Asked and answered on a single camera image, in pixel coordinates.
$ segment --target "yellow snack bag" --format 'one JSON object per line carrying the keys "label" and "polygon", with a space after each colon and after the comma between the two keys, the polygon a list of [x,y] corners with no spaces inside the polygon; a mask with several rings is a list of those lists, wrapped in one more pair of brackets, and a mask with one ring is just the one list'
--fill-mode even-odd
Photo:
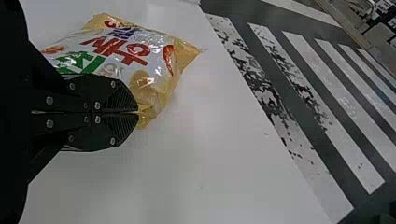
{"label": "yellow snack bag", "polygon": [[110,16],[95,15],[80,32],[41,51],[60,72],[121,79],[139,104],[146,127],[172,97],[180,74],[201,50],[171,35]]}

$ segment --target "zebra crossing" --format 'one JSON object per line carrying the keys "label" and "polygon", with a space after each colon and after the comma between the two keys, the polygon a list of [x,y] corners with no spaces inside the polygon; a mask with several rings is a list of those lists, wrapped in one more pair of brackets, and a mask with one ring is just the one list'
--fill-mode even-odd
{"label": "zebra crossing", "polygon": [[[378,153],[396,171],[396,79],[366,51],[246,24],[330,140],[331,146],[319,146],[335,148],[326,152],[312,143],[314,136],[302,128],[306,120],[296,119],[232,21],[206,16],[333,223],[387,182],[389,174],[378,168],[384,164],[372,155]],[[334,167],[337,156],[346,169]],[[358,196],[351,195],[348,176],[356,178]]]}

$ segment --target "white surface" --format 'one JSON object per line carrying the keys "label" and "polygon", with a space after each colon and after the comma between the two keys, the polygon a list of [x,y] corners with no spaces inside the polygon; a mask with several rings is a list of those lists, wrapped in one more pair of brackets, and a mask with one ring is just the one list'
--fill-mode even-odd
{"label": "white surface", "polygon": [[[354,174],[360,176],[361,178],[359,179],[364,180],[362,181],[363,186],[369,185],[367,180],[370,180],[371,183],[377,183],[378,178],[382,180],[381,176],[376,173],[376,170],[371,169],[373,168],[371,163],[362,154],[358,146],[349,136],[342,124],[334,116],[330,108],[327,107],[323,102],[319,94],[315,91],[315,88],[305,78],[303,72],[299,69],[297,64],[292,60],[282,45],[276,40],[276,37],[272,34],[270,29],[265,26],[252,23],[249,25],[254,34],[262,42],[262,46],[267,50],[267,52],[270,55],[275,54],[272,56],[274,62],[283,72],[290,85],[296,90],[297,95],[303,100],[303,102],[307,102],[309,99],[311,102],[310,104],[316,105],[310,107],[309,104],[307,104],[307,107],[310,108],[314,113],[321,115],[319,125],[324,127],[324,132],[340,152],[340,155],[344,158]],[[300,90],[299,88],[309,90],[309,94],[298,91]],[[310,161],[312,161],[312,164],[315,164],[309,164],[307,167],[308,169],[304,169],[304,167],[299,164],[297,160],[294,160],[296,161],[297,166],[299,166],[299,168],[302,170],[302,173],[310,184],[312,190],[319,198],[323,209],[330,218],[330,221],[332,223],[338,223],[353,210],[352,204],[344,192],[340,189],[334,178],[330,174],[327,174],[329,171],[315,150],[307,148],[306,150],[300,150],[299,153],[301,153],[303,158],[308,158]],[[367,166],[364,166],[363,169],[358,170],[358,165],[360,163],[364,163],[364,165],[367,164]]]}
{"label": "white surface", "polygon": [[287,10],[315,19],[317,21],[323,21],[329,23],[330,25],[341,27],[340,24],[338,24],[338,22],[332,18],[332,16],[293,0],[260,0],[260,1],[269,3],[277,7],[283,7]]}
{"label": "white surface", "polygon": [[123,147],[61,153],[30,185],[21,223],[325,224],[328,218],[196,5],[22,1],[39,47],[107,11],[207,49]]}

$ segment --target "white stripe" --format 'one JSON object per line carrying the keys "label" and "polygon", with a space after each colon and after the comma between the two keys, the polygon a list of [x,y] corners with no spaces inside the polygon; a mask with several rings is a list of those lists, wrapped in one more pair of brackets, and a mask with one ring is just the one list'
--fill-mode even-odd
{"label": "white stripe", "polygon": [[[317,40],[320,46],[326,51],[326,53],[332,58],[335,64],[344,72],[346,77],[359,89],[359,91],[366,97],[366,99],[373,104],[379,114],[396,130],[396,115],[389,109],[387,105],[379,98],[376,93],[370,89],[369,85],[359,76],[359,74],[353,70],[353,68],[347,63],[347,61],[341,56],[340,53],[327,41]],[[381,141],[375,145],[375,148],[379,151],[384,160],[396,170],[396,147],[394,144],[386,138],[385,141]]]}
{"label": "white stripe", "polygon": [[353,51],[352,48],[345,45],[340,45],[340,47],[349,56],[349,58],[351,58],[353,62],[358,65],[361,71],[363,71],[367,77],[369,77],[375,83],[375,85],[396,105],[396,93],[391,90],[390,87],[387,86],[387,84],[385,84],[385,82],[382,81],[381,78],[379,78],[376,73],[369,66],[367,66],[366,63],[364,63],[364,61],[358,56],[358,54],[355,53],[355,51]]}
{"label": "white stripe", "polygon": [[384,76],[390,84],[396,87],[396,79],[382,67],[366,50],[358,49],[358,51]]}
{"label": "white stripe", "polygon": [[285,35],[370,142],[376,148],[383,146],[395,148],[388,137],[376,125],[361,105],[359,105],[355,98],[353,98],[346,87],[337,79],[332,70],[320,59],[304,38],[300,35],[289,33],[285,33]]}
{"label": "white stripe", "polygon": [[[273,56],[274,62],[278,65],[280,70],[284,73],[286,79],[289,81],[291,86],[295,89],[303,88],[305,91],[297,91],[297,94],[302,99],[309,99],[308,101],[312,103],[316,114],[322,115],[322,119],[320,120],[320,124],[324,129],[327,131],[325,132],[329,138],[332,140],[335,146],[341,147],[343,152],[350,153],[356,150],[359,150],[358,146],[356,146],[355,142],[349,137],[347,132],[344,130],[343,126],[338,122],[335,116],[332,114],[332,111],[327,107],[321,98],[318,96],[318,93],[312,88],[309,82],[304,77],[303,73],[297,67],[297,65],[293,62],[290,58],[288,53],[282,48],[282,46],[278,43],[276,38],[273,36],[271,31],[264,26],[259,26],[255,24],[250,24],[251,29],[256,34],[256,36],[260,39],[262,44],[264,45],[265,49],[268,51],[271,56]],[[348,158],[354,158],[353,161],[355,163],[349,163],[348,165],[353,164],[352,166],[356,166],[357,169],[355,171],[359,172],[357,175],[362,176],[363,179],[370,179],[371,177],[376,177],[376,175],[372,175],[372,170],[369,170],[368,173],[366,172],[366,168],[371,167],[370,162],[367,160],[363,166],[361,166],[361,161],[358,161],[358,158],[361,156],[358,153],[358,157],[355,155],[347,156]],[[378,180],[371,180],[371,183],[376,183]],[[323,183],[317,183],[317,187],[315,189],[323,190],[320,187],[323,186]],[[347,197],[342,193],[338,186],[330,188],[333,189],[334,192],[327,192],[323,193],[320,191],[321,194],[317,194],[318,197],[321,199],[321,204],[323,209],[329,216],[329,219],[332,223],[338,223],[343,217],[345,217],[352,209],[353,206],[347,199]]]}
{"label": "white stripe", "polygon": [[[270,34],[270,31],[266,29],[266,38],[269,41],[275,43],[275,50],[277,50],[277,54],[284,58],[284,62],[293,67],[287,72],[291,72],[291,74],[287,74],[286,78],[290,83],[299,83],[299,85],[304,85],[311,90],[313,98],[321,105],[320,112],[326,115],[325,121],[321,124],[323,125],[327,131],[325,132],[329,139],[332,141],[334,146],[337,148],[343,159],[346,161],[346,164],[352,170],[353,174],[359,179],[364,188],[369,192],[374,192],[379,186],[384,183],[381,175],[376,171],[374,166],[369,162],[369,160],[364,156],[359,147],[355,144],[352,138],[349,136],[347,131],[344,129],[342,124],[335,118],[335,115],[332,111],[325,105],[323,100],[319,97],[318,93],[315,92],[314,88],[309,84],[308,80],[304,77],[303,73],[297,67],[297,65],[292,61],[290,56],[287,54],[285,50],[280,46],[280,44],[276,41],[275,37]],[[264,44],[267,48],[268,52],[274,50],[274,47],[270,48],[271,45]]]}
{"label": "white stripe", "polygon": [[323,21],[329,23],[330,25],[334,25],[337,27],[341,27],[337,21],[335,21],[330,15],[323,13],[321,11],[317,11],[312,7],[307,7],[303,4],[295,2],[293,0],[261,0],[262,2],[269,3],[271,5],[282,7],[287,10],[299,13],[306,17],[315,19],[317,21]]}

